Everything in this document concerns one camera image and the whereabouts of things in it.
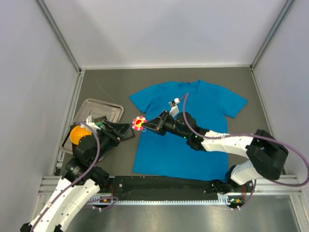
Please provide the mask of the pink flower smiley brooch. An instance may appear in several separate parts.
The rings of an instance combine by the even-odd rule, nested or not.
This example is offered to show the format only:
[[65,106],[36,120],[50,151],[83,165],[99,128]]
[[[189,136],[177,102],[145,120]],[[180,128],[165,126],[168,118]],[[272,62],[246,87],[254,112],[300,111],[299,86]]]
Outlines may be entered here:
[[144,128],[143,123],[147,122],[144,116],[138,116],[133,119],[132,129],[135,131],[146,132],[146,128]]

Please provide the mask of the blue t-shirt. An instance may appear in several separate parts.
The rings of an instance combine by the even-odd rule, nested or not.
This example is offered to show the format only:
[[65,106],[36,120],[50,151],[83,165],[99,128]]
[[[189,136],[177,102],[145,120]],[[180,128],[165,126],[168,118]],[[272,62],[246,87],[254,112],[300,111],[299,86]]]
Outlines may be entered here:
[[[147,120],[169,109],[169,101],[188,94],[186,104],[179,103],[197,125],[219,133],[227,132],[227,117],[234,118],[247,100],[231,90],[198,80],[191,83],[165,82],[132,94],[132,103]],[[135,155],[133,172],[185,179],[224,180],[228,155],[191,149],[184,138],[171,133],[161,136],[150,130],[142,132]]]

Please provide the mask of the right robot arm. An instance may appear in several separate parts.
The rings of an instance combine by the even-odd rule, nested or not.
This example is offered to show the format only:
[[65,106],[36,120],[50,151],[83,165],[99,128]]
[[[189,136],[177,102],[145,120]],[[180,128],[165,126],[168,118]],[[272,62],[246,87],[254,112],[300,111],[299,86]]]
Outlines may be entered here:
[[243,164],[232,166],[226,173],[225,188],[229,190],[255,179],[279,180],[288,156],[288,150],[277,144],[265,130],[232,136],[199,127],[189,113],[180,113],[173,118],[168,111],[163,111],[142,126],[159,135],[169,132],[183,137],[196,151],[224,152],[246,158]]

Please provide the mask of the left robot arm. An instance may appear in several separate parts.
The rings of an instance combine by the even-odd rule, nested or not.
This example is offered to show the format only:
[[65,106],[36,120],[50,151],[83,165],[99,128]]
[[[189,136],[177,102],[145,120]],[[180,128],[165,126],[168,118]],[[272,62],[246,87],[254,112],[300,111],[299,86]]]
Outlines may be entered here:
[[22,225],[22,232],[64,232],[92,196],[110,186],[110,176],[96,163],[121,141],[130,138],[130,123],[87,119],[70,127],[73,158],[40,213]]

